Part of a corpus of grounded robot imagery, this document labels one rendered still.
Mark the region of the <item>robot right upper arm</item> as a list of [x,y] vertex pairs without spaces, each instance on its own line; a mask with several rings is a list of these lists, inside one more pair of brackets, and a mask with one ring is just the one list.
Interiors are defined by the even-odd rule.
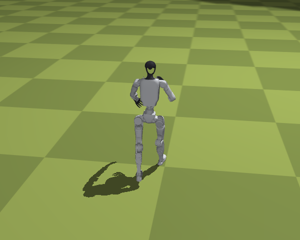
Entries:
[[165,93],[168,95],[168,99],[170,102],[175,100],[175,97],[172,94],[172,91],[168,85],[168,83],[165,80],[158,80],[159,81],[159,86],[161,88],[164,88],[163,90],[165,91]]

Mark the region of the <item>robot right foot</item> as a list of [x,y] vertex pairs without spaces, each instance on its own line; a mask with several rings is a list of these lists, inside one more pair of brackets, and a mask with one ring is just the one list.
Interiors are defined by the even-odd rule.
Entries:
[[161,165],[165,162],[165,160],[166,160],[166,155],[163,154],[163,161],[159,160],[157,164],[158,164],[159,166],[161,166]]

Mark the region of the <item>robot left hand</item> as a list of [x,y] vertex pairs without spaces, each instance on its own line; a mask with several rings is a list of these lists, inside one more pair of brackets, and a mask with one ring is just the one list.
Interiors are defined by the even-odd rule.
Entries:
[[[139,106],[143,105],[143,104],[140,103],[140,102],[142,102],[140,99],[141,99],[141,98],[139,98],[139,100],[138,100],[137,102],[134,100],[134,101],[135,101],[135,104],[136,104],[137,106],[138,106],[138,105],[139,105]],[[139,103],[140,103],[141,105],[140,105]],[[138,106],[138,107],[139,107],[139,106]],[[140,107],[139,107],[139,108],[140,108]]]

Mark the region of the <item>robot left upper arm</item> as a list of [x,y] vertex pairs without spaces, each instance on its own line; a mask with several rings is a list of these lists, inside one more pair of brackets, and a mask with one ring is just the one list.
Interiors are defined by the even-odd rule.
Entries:
[[135,79],[133,85],[132,85],[132,88],[131,88],[131,93],[130,93],[130,96],[135,98],[137,97],[137,90],[138,90],[138,87],[140,86],[140,81],[141,79]]

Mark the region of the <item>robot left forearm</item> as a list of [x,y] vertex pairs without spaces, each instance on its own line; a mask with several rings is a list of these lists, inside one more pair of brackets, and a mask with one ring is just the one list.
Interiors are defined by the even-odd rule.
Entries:
[[[131,96],[130,96],[131,97]],[[139,100],[138,96],[136,96],[135,98],[134,97],[131,97],[133,100],[135,100],[136,102]]]

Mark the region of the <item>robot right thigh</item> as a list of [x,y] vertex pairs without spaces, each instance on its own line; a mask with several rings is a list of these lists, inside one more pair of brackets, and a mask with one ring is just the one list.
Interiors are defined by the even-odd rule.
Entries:
[[158,116],[155,116],[154,122],[156,125],[156,131],[157,131],[157,139],[155,140],[155,145],[157,147],[160,147],[161,140],[164,140],[165,119],[163,116],[158,115]]

